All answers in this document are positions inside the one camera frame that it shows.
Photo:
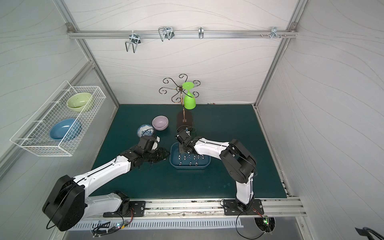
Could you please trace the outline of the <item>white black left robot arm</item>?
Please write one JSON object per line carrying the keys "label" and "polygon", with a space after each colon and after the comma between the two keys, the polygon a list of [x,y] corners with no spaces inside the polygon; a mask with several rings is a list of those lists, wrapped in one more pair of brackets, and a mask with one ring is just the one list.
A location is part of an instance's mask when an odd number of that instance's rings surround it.
{"label": "white black left robot arm", "polygon": [[144,152],[142,155],[133,150],[121,153],[106,164],[78,175],[65,175],[57,180],[42,211],[49,222],[64,232],[74,227],[84,218],[112,213],[125,217],[130,214],[129,197],[120,191],[107,195],[92,196],[97,189],[120,175],[139,168],[143,163],[157,163],[165,160],[170,152],[164,148]]}

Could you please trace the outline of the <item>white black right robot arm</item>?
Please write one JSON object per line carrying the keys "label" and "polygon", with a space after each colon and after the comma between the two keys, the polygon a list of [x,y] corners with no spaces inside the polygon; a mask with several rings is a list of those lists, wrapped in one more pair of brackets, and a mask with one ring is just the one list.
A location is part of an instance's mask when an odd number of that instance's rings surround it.
{"label": "white black right robot arm", "polygon": [[201,137],[183,137],[181,134],[176,135],[176,139],[187,153],[221,160],[236,182],[236,201],[239,208],[247,209],[252,205],[257,161],[240,141],[233,139],[231,142],[215,142]]}

